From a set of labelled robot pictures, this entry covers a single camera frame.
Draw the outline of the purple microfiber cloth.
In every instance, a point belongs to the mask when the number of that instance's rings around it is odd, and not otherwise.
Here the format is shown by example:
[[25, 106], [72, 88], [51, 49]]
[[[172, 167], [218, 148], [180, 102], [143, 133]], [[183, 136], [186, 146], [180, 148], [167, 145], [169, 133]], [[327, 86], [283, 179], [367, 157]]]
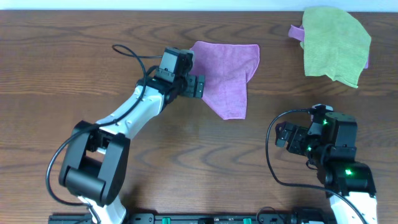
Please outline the purple microfiber cloth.
[[259, 66], [259, 46], [197, 41], [191, 50], [191, 74], [205, 77], [202, 100], [222, 119], [245, 119], [247, 84]]

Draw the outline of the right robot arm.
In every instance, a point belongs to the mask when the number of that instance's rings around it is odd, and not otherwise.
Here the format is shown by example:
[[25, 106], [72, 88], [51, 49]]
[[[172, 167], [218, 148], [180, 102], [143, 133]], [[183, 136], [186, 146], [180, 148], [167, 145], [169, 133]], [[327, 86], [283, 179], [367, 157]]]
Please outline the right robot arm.
[[299, 184], [326, 194], [337, 223], [377, 223], [376, 186], [368, 165], [355, 160], [358, 125], [353, 116], [325, 105], [304, 110], [309, 127], [274, 119], [275, 144], [289, 153], [307, 158], [317, 172], [319, 186]]

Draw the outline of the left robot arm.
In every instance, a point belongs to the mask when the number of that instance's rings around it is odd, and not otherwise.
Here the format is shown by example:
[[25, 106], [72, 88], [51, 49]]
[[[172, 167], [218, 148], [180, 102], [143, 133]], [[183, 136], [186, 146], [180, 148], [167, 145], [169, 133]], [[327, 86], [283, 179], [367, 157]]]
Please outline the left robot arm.
[[201, 98], [202, 75], [190, 74], [191, 50], [167, 47], [159, 65], [143, 68], [134, 93], [114, 112], [91, 124], [80, 121], [60, 146], [66, 150], [58, 182], [91, 214], [92, 223], [123, 223], [123, 186], [130, 143], [142, 127], [178, 96]]

